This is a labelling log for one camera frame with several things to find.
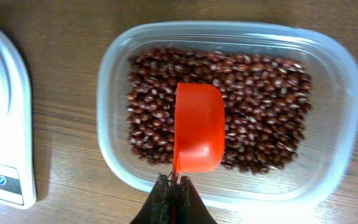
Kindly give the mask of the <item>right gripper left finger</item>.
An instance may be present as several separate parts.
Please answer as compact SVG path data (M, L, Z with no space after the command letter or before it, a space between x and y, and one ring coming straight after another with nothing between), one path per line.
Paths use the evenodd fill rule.
M159 173L149 196L130 224L176 223L176 183L177 177L175 173L169 173L168 175Z

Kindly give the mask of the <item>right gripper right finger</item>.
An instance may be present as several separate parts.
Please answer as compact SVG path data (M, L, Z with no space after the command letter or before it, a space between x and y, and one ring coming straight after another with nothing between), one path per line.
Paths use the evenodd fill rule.
M217 224L188 176L175 186L175 199L176 224Z

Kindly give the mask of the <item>orange measuring scoop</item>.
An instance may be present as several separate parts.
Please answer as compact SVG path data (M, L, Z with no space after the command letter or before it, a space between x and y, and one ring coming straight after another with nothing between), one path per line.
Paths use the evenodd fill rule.
M179 83L175 100L173 175L215 170L224 154L225 125L222 94L215 86Z

